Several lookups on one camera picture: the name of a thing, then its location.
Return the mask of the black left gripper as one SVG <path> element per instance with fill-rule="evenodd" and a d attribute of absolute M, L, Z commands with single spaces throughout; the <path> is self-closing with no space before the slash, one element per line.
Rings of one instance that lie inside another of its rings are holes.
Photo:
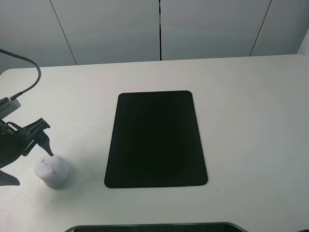
<path fill-rule="evenodd" d="M 20 156 L 26 157 L 35 145 L 39 145 L 49 156 L 53 156 L 50 139 L 44 132 L 49 124 L 42 118 L 21 127 L 13 122 L 0 121 L 0 167 L 15 162 Z M 0 186 L 19 186 L 19 180 L 0 171 Z"/>

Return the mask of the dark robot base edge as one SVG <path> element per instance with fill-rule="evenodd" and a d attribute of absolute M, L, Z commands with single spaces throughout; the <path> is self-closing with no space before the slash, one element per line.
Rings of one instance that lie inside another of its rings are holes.
<path fill-rule="evenodd" d="M 75 226 L 67 232 L 245 232 L 227 222 Z"/>

